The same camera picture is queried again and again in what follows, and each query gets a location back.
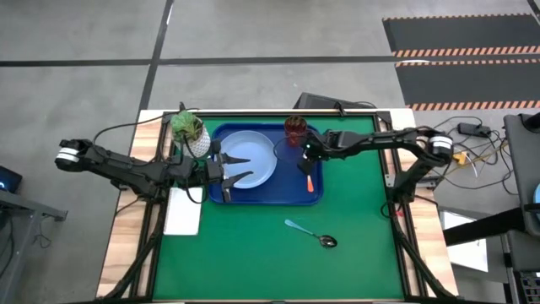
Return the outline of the spoon with teal handle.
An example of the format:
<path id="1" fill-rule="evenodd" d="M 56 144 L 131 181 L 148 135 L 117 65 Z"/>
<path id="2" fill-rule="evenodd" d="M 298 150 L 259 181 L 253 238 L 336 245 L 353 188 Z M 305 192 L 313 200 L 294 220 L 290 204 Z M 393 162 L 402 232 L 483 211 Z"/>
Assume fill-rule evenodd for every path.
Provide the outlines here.
<path id="1" fill-rule="evenodd" d="M 329 235 L 317 235 L 316 233 L 307 230 L 306 228 L 294 223 L 292 220 L 285 220 L 284 224 L 288 227 L 294 228 L 298 231 L 304 232 L 305 234 L 309 236 L 315 237 L 317 241 L 319 241 L 320 245 L 324 248 L 333 248 L 338 245 L 338 241 L 333 237 Z"/>

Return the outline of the black flat device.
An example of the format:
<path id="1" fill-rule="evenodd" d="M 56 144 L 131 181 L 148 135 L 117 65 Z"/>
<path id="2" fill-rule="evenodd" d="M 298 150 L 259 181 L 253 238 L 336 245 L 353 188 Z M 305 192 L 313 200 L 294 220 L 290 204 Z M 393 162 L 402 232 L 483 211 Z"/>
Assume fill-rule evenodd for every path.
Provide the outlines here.
<path id="1" fill-rule="evenodd" d="M 336 98 L 303 92 L 294 104 L 294 109 L 375 109 L 368 101 L 347 101 Z"/>

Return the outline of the black hazard-striped floor mat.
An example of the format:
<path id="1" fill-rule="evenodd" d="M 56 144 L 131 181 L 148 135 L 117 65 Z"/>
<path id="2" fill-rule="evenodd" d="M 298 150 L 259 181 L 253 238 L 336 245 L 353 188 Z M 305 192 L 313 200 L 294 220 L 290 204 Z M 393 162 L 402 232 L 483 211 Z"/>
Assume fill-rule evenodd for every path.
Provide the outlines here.
<path id="1" fill-rule="evenodd" d="M 396 65 L 414 111 L 540 108 L 540 60 L 404 62 Z"/>
<path id="2" fill-rule="evenodd" d="M 530 14 L 395 17 L 382 20 L 394 57 L 540 54 Z"/>

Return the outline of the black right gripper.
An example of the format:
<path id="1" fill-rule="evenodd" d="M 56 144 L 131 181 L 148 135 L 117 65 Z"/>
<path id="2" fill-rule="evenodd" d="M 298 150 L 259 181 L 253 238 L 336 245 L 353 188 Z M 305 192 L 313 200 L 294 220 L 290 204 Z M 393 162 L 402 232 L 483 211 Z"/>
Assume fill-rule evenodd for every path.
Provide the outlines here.
<path id="1" fill-rule="evenodd" d="M 338 152 L 332 146 L 335 136 L 332 133 L 318 133 L 309 131 L 305 134 L 303 143 L 304 158 L 299 161 L 297 167 L 300 171 L 309 176 L 315 165 L 314 160 L 330 160 L 338 157 Z"/>

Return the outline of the light blue plate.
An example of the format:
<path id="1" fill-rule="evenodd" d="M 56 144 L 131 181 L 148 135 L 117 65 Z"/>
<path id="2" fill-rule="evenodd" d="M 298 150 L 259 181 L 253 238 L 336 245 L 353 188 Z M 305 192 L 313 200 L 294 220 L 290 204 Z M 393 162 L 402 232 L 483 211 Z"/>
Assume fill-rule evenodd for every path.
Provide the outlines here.
<path id="1" fill-rule="evenodd" d="M 221 133 L 217 139 L 221 143 L 221 154 L 247 159 L 247 162 L 224 165 L 227 177 L 251 171 L 250 175 L 236 182 L 234 188 L 250 189 L 261 186 L 274 173 L 278 162 L 273 153 L 274 143 L 263 133 L 240 130 Z"/>

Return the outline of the black device with blue light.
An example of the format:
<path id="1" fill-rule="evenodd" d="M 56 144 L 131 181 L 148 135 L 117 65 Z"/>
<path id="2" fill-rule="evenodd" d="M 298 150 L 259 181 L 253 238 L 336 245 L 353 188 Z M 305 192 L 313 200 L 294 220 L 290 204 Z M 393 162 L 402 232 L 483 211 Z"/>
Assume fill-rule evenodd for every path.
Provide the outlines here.
<path id="1" fill-rule="evenodd" d="M 19 190 L 23 177 L 4 166 L 0 166 L 0 191 L 16 193 Z"/>

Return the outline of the black slanted bar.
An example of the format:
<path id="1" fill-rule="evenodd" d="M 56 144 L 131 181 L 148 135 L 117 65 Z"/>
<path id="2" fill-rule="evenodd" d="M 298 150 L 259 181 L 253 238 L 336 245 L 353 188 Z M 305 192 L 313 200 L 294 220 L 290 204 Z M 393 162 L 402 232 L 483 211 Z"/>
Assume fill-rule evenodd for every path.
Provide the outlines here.
<path id="1" fill-rule="evenodd" d="M 508 231 L 524 231 L 524 219 L 520 208 L 493 214 L 480 220 L 443 230 L 445 244 L 449 246 L 473 242 Z"/>

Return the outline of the black power adapter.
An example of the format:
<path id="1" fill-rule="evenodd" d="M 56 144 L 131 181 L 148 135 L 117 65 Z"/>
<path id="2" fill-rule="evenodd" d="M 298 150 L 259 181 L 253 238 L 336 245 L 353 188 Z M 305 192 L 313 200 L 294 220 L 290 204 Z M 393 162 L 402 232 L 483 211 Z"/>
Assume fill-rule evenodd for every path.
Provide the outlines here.
<path id="1" fill-rule="evenodd" d="M 488 138 L 491 134 L 491 128 L 486 127 L 482 124 L 471 124 L 460 122 L 457 125 L 457 132 L 462 135 L 479 137 L 479 138 Z"/>

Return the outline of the succulent in white pot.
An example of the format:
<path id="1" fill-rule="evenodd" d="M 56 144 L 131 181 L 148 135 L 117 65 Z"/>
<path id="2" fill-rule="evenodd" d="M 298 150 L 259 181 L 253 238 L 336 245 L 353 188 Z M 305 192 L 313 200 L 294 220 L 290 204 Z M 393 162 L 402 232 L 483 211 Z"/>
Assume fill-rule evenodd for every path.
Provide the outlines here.
<path id="1" fill-rule="evenodd" d="M 211 138 L 203 121 L 189 111 L 181 111 L 170 119 L 172 138 L 184 155 L 200 159 L 208 154 Z"/>

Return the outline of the grey metal desk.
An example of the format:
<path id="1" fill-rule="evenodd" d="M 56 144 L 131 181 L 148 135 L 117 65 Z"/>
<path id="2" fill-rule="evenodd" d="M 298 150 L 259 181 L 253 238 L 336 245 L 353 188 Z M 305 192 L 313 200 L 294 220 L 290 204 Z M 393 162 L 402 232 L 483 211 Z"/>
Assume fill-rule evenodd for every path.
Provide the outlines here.
<path id="1" fill-rule="evenodd" d="M 9 304 L 45 217 L 64 221 L 68 212 L 0 191 L 0 304 Z"/>

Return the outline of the blue plastic tray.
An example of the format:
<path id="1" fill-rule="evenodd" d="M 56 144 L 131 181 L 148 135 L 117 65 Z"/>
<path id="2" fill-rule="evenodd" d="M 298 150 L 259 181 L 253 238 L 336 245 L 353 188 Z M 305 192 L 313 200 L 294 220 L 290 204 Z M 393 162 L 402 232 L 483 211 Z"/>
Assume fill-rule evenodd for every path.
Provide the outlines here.
<path id="1" fill-rule="evenodd" d="M 221 133 L 252 130 L 263 133 L 273 143 L 273 153 L 278 162 L 272 176 L 261 186 L 250 189 L 230 189 L 228 204 L 299 205 L 316 204 L 324 192 L 322 164 L 317 163 L 311 173 L 314 192 L 307 190 L 307 176 L 297 167 L 302 148 L 290 147 L 285 137 L 284 125 L 272 122 L 228 122 L 220 123 L 213 130 L 212 138 Z"/>

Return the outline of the white paper sheet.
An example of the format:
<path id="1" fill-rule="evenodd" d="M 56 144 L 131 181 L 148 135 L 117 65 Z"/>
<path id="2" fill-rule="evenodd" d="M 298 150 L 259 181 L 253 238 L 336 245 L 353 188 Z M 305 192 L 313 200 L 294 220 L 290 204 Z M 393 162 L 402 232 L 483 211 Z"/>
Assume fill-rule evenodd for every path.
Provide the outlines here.
<path id="1" fill-rule="evenodd" d="M 442 211 L 440 219 L 444 230 L 474 222 L 473 218 L 449 211 Z M 447 245 L 447 251 L 451 263 L 488 273 L 487 242 L 485 239 L 452 246 Z"/>

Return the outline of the white flat box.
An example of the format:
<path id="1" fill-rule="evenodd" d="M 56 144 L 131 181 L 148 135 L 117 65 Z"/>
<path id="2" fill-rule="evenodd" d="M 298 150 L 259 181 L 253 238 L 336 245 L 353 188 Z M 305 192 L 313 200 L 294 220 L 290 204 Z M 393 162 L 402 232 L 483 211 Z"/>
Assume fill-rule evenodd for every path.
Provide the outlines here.
<path id="1" fill-rule="evenodd" d="M 202 204 L 189 199 L 187 192 L 178 187 L 170 189 L 164 234 L 167 236 L 196 236 L 199 231 Z"/>

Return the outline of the green table mat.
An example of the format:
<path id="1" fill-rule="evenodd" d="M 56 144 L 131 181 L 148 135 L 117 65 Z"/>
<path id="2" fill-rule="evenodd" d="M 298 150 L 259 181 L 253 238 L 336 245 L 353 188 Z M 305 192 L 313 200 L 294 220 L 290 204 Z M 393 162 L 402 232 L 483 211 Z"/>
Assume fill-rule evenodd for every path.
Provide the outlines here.
<path id="1" fill-rule="evenodd" d="M 310 206 L 202 204 L 196 236 L 164 236 L 153 298 L 168 300 L 400 300 L 402 274 L 381 158 L 366 151 L 322 164 Z M 324 248 L 313 236 L 333 236 Z"/>

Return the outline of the red translucent cup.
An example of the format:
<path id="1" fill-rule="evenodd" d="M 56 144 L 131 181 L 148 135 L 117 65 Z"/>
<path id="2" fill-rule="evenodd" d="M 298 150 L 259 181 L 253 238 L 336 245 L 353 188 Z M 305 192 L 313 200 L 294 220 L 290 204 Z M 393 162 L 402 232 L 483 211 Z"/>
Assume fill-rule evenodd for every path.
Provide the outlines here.
<path id="1" fill-rule="evenodd" d="M 299 147 L 307 130 L 306 120 L 297 115 L 288 117 L 284 122 L 284 131 L 290 147 Z"/>

